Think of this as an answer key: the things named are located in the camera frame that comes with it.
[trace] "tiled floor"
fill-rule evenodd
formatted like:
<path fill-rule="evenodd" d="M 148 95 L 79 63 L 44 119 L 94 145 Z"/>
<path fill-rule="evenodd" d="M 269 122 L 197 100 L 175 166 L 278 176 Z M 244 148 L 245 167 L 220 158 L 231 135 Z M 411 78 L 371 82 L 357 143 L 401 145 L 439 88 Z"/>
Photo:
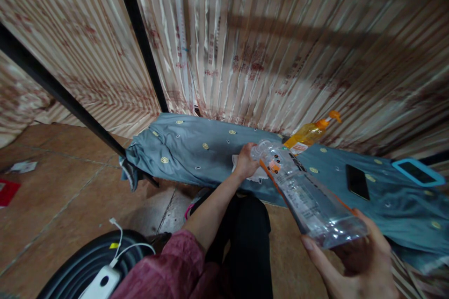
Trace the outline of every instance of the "tiled floor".
<path fill-rule="evenodd" d="M 114 136 L 122 145 L 129 140 Z M 36 170 L 0 175 L 22 185 L 0 209 L 0 298 L 35 298 L 52 274 L 90 240 L 124 227 L 144 235 L 174 232 L 199 187 L 140 181 L 135 193 L 121 181 L 117 155 L 86 128 L 29 127 L 0 149 L 0 170 L 30 159 Z M 327 298 L 326 289 L 299 240 L 286 208 L 266 204 L 271 220 L 271 267 L 275 298 Z M 332 262 L 340 267 L 337 258 Z"/>

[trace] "bottle cap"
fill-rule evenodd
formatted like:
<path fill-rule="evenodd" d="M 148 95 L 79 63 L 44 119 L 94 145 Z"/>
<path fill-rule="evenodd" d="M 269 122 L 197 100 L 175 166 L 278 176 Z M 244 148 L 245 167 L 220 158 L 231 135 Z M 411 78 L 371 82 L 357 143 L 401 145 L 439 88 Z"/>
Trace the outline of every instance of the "bottle cap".
<path fill-rule="evenodd" d="M 329 117 L 326 119 L 320 119 L 319 121 L 317 121 L 315 123 L 315 125 L 319 128 L 319 129 L 325 129 L 329 126 L 329 121 L 335 118 L 339 123 L 341 123 L 341 119 L 340 119 L 340 114 L 337 111 L 331 111 L 329 113 Z"/>

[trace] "right hand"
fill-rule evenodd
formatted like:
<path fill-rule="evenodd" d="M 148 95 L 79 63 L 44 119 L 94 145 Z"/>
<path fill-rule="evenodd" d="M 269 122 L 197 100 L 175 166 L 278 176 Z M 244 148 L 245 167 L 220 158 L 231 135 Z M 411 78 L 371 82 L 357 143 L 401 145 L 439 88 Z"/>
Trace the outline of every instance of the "right hand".
<path fill-rule="evenodd" d="M 398 291 L 391 273 L 391 247 L 375 223 L 355 210 L 370 234 L 333 249 L 345 267 L 341 275 L 321 249 L 308 236 L 301 240 L 323 278 L 332 299 L 397 299 Z"/>
<path fill-rule="evenodd" d="M 234 174 L 237 174 L 242 181 L 256 173 L 256 170 L 260 167 L 259 162 L 251 158 L 251 149 L 254 146 L 257 146 L 257 144 L 249 142 L 240 151 Z"/>

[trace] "clear plastic bottle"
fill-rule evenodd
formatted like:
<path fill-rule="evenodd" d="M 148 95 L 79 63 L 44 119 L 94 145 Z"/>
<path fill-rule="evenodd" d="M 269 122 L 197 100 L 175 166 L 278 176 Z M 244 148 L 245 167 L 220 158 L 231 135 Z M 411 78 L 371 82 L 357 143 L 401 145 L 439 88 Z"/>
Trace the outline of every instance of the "clear plastic bottle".
<path fill-rule="evenodd" d="M 301 233 L 317 245 L 331 249 L 368 234 L 365 223 L 309 174 L 287 147 L 262 140 L 251 156 L 274 182 Z"/>

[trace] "orange bottle label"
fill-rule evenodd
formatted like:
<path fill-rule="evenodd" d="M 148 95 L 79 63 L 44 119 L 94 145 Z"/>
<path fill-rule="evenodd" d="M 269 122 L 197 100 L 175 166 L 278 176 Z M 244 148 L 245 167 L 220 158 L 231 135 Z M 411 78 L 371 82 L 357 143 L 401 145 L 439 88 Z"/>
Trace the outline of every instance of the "orange bottle label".
<path fill-rule="evenodd" d="M 301 143 L 301 142 L 297 142 L 295 145 L 293 145 L 293 147 L 290 149 L 290 151 L 297 156 L 298 154 L 304 152 L 306 149 L 308 149 L 309 146 Z"/>

